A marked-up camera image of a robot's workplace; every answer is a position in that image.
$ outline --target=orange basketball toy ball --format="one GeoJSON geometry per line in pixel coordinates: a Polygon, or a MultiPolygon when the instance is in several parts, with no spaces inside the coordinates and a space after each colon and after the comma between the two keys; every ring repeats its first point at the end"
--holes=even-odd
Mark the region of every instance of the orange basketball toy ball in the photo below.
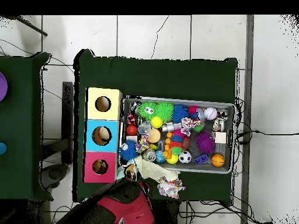
{"type": "Polygon", "coordinates": [[[220,154],[215,154],[211,157],[211,163],[215,167],[221,167],[224,164],[224,157],[220,154]]]}

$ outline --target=blue spiky ball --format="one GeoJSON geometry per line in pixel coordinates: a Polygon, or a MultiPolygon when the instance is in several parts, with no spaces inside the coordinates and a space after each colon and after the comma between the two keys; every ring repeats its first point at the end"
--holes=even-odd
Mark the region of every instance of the blue spiky ball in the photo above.
{"type": "Polygon", "coordinates": [[[182,104],[178,104],[173,108],[172,121],[180,123],[183,118],[189,117],[188,108],[182,104]]]}
{"type": "Polygon", "coordinates": [[[131,160],[135,159],[138,156],[138,153],[135,149],[135,142],[132,140],[127,140],[127,149],[125,149],[125,145],[122,145],[121,148],[119,148],[119,155],[123,160],[131,160]]]}

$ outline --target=red object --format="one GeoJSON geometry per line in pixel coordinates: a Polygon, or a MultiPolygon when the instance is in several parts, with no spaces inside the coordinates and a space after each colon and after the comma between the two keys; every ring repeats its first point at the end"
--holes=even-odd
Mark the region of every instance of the red object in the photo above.
{"type": "Polygon", "coordinates": [[[141,190],[139,196],[129,204],[104,197],[98,205],[108,209],[115,216],[115,224],[118,224],[121,218],[124,224],[153,224],[155,220],[151,207],[141,190]]]}
{"type": "Polygon", "coordinates": [[[135,125],[128,125],[126,131],[129,136],[134,136],[137,134],[138,129],[135,125]]]}

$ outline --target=green spiky ball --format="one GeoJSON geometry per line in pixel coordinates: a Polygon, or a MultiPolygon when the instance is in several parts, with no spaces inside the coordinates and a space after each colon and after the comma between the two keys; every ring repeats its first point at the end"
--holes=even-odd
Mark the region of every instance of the green spiky ball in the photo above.
{"type": "Polygon", "coordinates": [[[160,102],[156,106],[156,116],[163,121],[171,120],[173,114],[173,104],[168,102],[160,102]]]}
{"type": "Polygon", "coordinates": [[[156,116],[156,106],[154,102],[143,102],[138,108],[139,115],[146,120],[152,120],[156,116]]]}

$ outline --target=yellow ball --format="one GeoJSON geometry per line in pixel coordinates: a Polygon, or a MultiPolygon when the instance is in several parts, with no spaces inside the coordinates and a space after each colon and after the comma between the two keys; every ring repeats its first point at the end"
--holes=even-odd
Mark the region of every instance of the yellow ball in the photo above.
{"type": "Polygon", "coordinates": [[[159,118],[158,116],[155,116],[152,120],[151,120],[152,126],[154,128],[160,128],[163,124],[163,121],[161,118],[159,118]]]}
{"type": "Polygon", "coordinates": [[[224,157],[220,154],[215,154],[211,157],[211,163],[215,167],[221,167],[224,164],[224,157]]]}
{"type": "Polygon", "coordinates": [[[171,158],[170,159],[166,159],[166,161],[170,164],[175,164],[177,163],[179,160],[179,156],[178,155],[174,155],[172,154],[171,158]]]}

